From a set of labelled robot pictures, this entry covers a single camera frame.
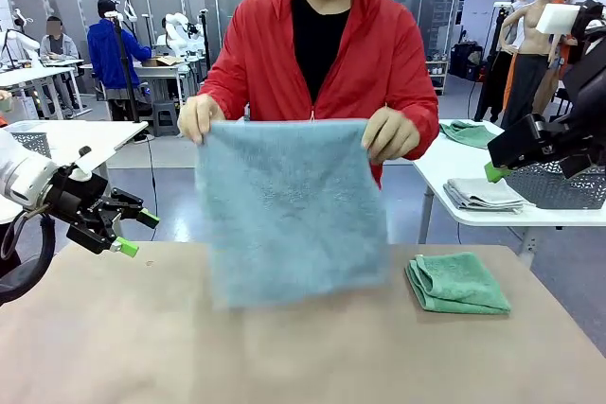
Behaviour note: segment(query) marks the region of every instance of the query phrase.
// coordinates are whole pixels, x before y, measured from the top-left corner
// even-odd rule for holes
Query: red jacket
[[[312,105],[294,56],[291,0],[243,0],[200,94],[227,119],[370,118],[387,105],[417,127],[420,158],[437,136],[437,97],[412,14],[392,0],[353,0],[337,58]],[[381,181],[382,167],[372,173]]]

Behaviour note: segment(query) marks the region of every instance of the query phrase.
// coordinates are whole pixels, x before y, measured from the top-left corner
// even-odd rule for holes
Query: gray jacket
[[[45,35],[40,42],[40,55],[47,56],[51,52],[50,38],[48,38],[48,35]],[[78,58],[78,49],[76,48],[76,44],[74,44],[74,41],[65,34],[63,34],[63,55],[71,59]]]

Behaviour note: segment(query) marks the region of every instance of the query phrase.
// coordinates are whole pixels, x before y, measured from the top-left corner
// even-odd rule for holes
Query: man's left hand
[[[420,136],[415,124],[400,111],[381,108],[366,125],[362,146],[370,152],[373,165],[396,160],[419,145]]]

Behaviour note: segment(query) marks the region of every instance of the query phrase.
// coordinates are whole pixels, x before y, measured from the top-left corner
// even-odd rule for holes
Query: towel
[[[388,276],[365,120],[220,122],[196,168],[216,307],[295,302]]]
[[[449,179],[444,191],[459,209],[517,211],[529,204],[503,180],[494,184],[486,179]]]
[[[440,123],[439,130],[455,142],[477,149],[487,149],[489,142],[497,136],[489,132],[484,125],[472,125],[460,120],[450,125]]]
[[[423,309],[463,314],[509,314],[499,284],[473,253],[417,255],[406,276]]]

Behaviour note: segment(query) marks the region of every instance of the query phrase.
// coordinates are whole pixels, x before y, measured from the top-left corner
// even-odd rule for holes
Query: black mesh basket
[[[45,132],[13,132],[12,137],[26,149],[40,153],[46,158],[51,158]]]
[[[592,167],[566,180],[557,162],[516,170],[506,182],[520,196],[548,210],[599,210],[606,202],[604,167]]]

